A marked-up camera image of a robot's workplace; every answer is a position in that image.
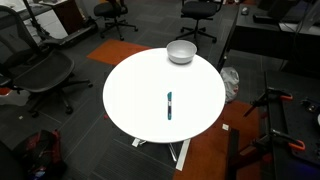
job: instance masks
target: white bowl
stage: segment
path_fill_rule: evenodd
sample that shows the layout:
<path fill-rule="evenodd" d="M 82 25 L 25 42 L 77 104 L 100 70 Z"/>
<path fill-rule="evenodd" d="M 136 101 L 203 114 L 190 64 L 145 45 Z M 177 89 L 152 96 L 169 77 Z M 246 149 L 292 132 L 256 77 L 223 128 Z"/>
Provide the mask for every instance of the white bowl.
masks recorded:
<path fill-rule="evenodd" d="M 177 64 L 186 64 L 192 61 L 197 47 L 185 40 L 172 41 L 167 45 L 169 59 Z"/>

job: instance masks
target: plastic bag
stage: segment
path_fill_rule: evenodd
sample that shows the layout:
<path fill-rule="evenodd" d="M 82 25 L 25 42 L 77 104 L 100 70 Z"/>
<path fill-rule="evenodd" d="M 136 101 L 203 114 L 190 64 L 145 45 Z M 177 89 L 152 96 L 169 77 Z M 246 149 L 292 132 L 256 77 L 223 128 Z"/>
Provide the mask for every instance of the plastic bag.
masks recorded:
<path fill-rule="evenodd" d="M 220 75 L 226 89 L 226 103 L 233 101 L 239 90 L 239 75 L 233 67 L 222 68 Z"/>

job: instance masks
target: orange rug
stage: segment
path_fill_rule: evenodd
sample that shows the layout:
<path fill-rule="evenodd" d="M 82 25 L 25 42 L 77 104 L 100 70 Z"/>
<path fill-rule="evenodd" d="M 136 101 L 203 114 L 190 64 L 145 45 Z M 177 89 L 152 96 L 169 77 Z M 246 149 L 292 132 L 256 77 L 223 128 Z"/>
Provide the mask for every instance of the orange rug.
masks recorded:
<path fill-rule="evenodd" d="M 109 39 L 91 52 L 87 58 L 116 66 L 127 57 L 147 49 L 150 47 Z"/>
<path fill-rule="evenodd" d="M 243 117 L 250 107 L 239 101 L 227 104 L 213 126 L 191 139 L 183 170 L 176 170 L 173 180 L 224 180 L 230 129 L 239 130 L 239 149 L 259 135 L 258 110 Z M 229 131 L 223 130 L 222 124 L 229 125 Z M 237 179 L 260 179 L 260 164 L 238 170 Z"/>

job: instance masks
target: blue pen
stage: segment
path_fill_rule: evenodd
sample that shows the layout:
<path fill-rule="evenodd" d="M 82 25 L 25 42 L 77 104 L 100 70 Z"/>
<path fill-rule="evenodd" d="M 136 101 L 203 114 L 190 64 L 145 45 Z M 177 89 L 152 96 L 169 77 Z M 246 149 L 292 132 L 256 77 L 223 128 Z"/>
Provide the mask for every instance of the blue pen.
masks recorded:
<path fill-rule="evenodd" d="M 172 99 L 172 92 L 168 93 L 168 120 L 171 120 L 172 112 L 171 112 L 171 99 Z"/>

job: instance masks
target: white table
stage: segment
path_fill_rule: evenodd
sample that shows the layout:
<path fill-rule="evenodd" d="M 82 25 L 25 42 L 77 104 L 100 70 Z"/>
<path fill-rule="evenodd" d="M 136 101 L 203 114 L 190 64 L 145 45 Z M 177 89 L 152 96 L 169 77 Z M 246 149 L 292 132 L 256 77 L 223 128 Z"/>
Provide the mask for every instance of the white table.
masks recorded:
<path fill-rule="evenodd" d="M 117 65 L 105 82 L 103 103 L 110 119 L 127 134 L 148 142 L 174 143 L 197 136 L 217 120 L 225 88 L 220 74 L 200 56 L 177 65 L 165 48 L 158 48 Z"/>

